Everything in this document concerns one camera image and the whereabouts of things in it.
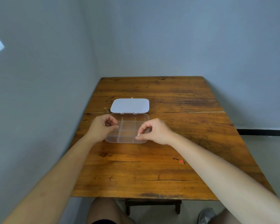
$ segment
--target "wood grain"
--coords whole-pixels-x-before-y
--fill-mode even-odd
[[[173,131],[273,191],[202,77],[102,78],[71,146],[86,134],[96,116],[110,109],[114,99],[126,97],[149,98],[150,119],[164,120]],[[182,159],[172,147],[152,141],[98,143],[86,159],[72,196],[217,200],[190,165],[174,158]]]

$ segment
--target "black baseboard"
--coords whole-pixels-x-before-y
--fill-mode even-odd
[[[278,130],[251,130],[251,129],[237,129],[239,135],[261,135],[261,136],[280,136]]]

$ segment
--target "clear plastic box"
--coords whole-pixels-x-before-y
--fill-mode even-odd
[[[145,143],[147,140],[136,140],[140,126],[147,120],[149,116],[144,113],[112,113],[117,121],[119,129],[110,133],[105,141],[114,143]]]

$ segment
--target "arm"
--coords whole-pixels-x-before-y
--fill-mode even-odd
[[[175,148],[223,205],[242,223],[280,223],[280,199],[243,171],[188,139],[172,132],[159,119],[145,122],[136,139],[153,140]]]
[[[91,147],[117,129],[111,115],[96,117],[83,136],[5,219],[9,223],[57,223]]]

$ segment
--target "white lid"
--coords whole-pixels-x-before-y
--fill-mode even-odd
[[[120,98],[113,101],[113,113],[146,113],[149,110],[149,100],[144,98]]]

